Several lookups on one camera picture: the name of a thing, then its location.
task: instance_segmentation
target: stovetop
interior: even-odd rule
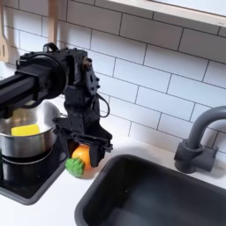
[[[0,194],[34,204],[64,170],[66,154],[59,140],[41,161],[15,164],[0,158]]]

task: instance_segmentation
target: black sink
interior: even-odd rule
[[[226,226],[226,190],[120,155],[90,186],[75,220],[78,226]]]

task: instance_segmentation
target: wooden spoon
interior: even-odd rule
[[[0,0],[0,61],[8,63],[10,61],[10,44],[4,36],[4,5]]]
[[[49,38],[48,42],[57,44],[57,0],[49,0]]]

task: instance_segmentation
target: stainless steel pot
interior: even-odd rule
[[[0,120],[0,147],[2,155],[12,158],[35,157],[50,150],[57,136],[53,133],[53,118],[60,117],[58,108],[50,102],[43,102],[33,109],[17,109],[9,119]],[[40,132],[33,136],[15,137],[11,128],[38,124]]]

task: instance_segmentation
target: faucet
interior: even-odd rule
[[[207,127],[221,119],[226,119],[226,106],[209,109],[197,118],[188,139],[177,147],[174,160],[179,171],[185,174],[195,172],[196,168],[211,171],[218,148],[203,147],[200,142]]]

